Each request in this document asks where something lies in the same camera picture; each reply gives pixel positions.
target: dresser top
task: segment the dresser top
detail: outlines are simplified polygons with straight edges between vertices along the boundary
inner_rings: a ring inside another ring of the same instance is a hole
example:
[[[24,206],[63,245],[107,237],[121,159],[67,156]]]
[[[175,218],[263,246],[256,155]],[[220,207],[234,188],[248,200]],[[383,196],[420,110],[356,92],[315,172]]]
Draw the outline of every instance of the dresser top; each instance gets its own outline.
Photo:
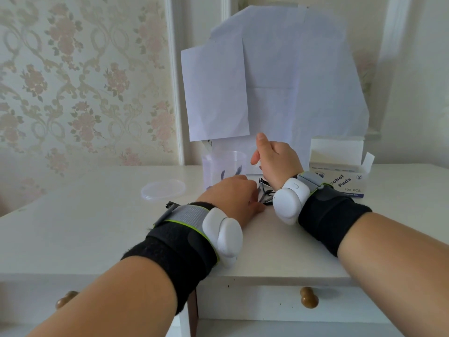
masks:
[[[167,201],[141,198],[152,181],[182,180],[193,202],[203,191],[199,166],[107,167],[0,218],[0,281],[97,276],[139,243]],[[373,211],[449,243],[449,170],[429,164],[374,165],[366,196]],[[296,285],[350,284],[336,258],[299,225],[280,222],[272,207],[245,229],[231,269],[204,282]]]

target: clear plastic cup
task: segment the clear plastic cup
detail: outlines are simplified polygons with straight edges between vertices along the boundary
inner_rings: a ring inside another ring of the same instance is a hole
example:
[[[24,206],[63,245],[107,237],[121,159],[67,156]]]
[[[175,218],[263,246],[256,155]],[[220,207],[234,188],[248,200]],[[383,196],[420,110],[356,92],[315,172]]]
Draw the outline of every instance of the clear plastic cup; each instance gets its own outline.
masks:
[[[246,154],[240,151],[213,151],[203,156],[205,189],[234,175],[246,175]]]

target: clear lid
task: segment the clear lid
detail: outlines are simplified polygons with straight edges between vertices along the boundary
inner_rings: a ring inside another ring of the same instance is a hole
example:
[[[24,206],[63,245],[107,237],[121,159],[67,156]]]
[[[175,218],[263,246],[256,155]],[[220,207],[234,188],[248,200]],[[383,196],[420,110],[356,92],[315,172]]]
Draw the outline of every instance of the clear lid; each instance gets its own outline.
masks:
[[[150,182],[141,190],[142,198],[148,201],[160,201],[181,196],[185,192],[185,183],[180,180],[162,180]]]

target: forearm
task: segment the forearm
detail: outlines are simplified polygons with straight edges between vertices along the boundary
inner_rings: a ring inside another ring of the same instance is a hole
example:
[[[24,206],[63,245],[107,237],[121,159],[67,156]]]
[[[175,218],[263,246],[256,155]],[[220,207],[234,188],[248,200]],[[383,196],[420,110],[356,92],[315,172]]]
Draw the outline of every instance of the forearm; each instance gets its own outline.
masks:
[[[382,215],[363,215],[338,257],[385,315],[408,337],[449,331],[449,246]]]
[[[177,308],[170,278],[154,261],[126,258],[31,332],[29,337],[163,337]]]

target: drawer knob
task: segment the drawer knob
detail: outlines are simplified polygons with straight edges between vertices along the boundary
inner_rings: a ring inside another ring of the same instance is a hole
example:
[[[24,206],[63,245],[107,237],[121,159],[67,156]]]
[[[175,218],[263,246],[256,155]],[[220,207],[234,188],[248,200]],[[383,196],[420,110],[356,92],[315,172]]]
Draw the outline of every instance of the drawer knob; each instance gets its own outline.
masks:
[[[56,302],[56,305],[55,305],[56,310],[59,310],[59,309],[62,308],[65,304],[67,304],[68,302],[70,302],[73,298],[76,297],[77,294],[79,294],[79,292],[76,292],[76,291],[69,291],[69,292],[67,292],[67,294],[66,294],[64,297],[62,297],[61,299],[59,299],[59,300]]]
[[[313,293],[311,287],[303,287],[300,291],[301,303],[308,309],[314,309],[318,306],[318,297]]]

